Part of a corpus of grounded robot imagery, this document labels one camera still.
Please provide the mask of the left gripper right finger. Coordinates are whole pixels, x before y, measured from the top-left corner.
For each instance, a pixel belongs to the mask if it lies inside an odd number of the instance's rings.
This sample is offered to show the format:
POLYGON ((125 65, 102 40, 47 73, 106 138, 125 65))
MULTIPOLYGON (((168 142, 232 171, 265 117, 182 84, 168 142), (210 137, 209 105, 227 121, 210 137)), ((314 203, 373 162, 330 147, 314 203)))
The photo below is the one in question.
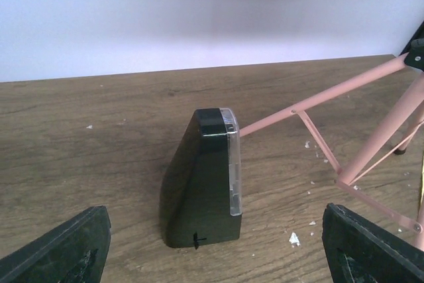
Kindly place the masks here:
POLYGON ((342 205, 326 206, 322 242, 333 282, 423 283, 423 251, 342 205))

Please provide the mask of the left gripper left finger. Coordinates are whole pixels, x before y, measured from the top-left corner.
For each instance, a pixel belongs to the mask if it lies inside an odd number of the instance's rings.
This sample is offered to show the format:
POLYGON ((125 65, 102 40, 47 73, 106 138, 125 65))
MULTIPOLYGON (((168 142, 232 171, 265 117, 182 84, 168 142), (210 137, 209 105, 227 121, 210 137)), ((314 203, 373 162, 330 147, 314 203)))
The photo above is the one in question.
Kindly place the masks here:
POLYGON ((111 243, 104 205, 92 206, 1 259, 2 282, 100 282, 111 243))

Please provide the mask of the yellow sheet music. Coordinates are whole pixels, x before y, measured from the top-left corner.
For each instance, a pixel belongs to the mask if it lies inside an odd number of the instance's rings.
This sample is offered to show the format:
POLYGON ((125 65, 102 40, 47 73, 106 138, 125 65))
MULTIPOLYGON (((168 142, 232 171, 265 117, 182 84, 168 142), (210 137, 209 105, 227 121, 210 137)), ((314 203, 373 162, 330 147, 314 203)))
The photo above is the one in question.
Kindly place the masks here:
POLYGON ((424 188, 424 181, 423 181, 423 177, 424 177, 424 172, 423 172, 423 158, 421 161, 421 170, 420 170, 420 183, 419 183, 419 191, 418 191, 418 202, 417 202, 417 214, 420 214, 420 210, 421 207, 423 205, 423 188, 424 188))

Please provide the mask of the black metronome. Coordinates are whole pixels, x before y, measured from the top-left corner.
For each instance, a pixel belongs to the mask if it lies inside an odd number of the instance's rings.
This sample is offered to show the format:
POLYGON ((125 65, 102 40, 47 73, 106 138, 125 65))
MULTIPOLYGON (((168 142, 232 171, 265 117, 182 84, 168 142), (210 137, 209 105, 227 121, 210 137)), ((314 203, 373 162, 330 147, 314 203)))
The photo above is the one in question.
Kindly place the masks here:
POLYGON ((227 135, 219 109, 194 111, 163 177, 159 220, 168 247, 198 249, 240 237, 242 214, 230 214, 227 135))

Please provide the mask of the pink music stand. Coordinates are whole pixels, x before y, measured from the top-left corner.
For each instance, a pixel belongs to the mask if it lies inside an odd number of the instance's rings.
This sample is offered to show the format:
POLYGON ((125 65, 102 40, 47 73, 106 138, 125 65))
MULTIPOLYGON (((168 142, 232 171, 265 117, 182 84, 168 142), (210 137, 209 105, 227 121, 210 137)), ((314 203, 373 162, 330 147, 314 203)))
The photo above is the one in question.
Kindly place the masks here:
MULTIPOLYGON (((388 60, 389 56, 380 55, 243 66, 235 70, 226 91, 245 126, 388 60)), ((402 70, 309 110, 341 166, 354 159, 414 79, 413 71, 402 70)), ((423 134, 417 134, 401 156, 390 154, 398 139, 394 135, 362 169, 356 189, 413 217, 423 134)), ((255 256, 311 253, 321 245, 328 203, 343 205, 413 242, 412 231, 337 187, 329 159, 299 117, 243 137, 241 153, 244 215, 238 250, 255 256)))

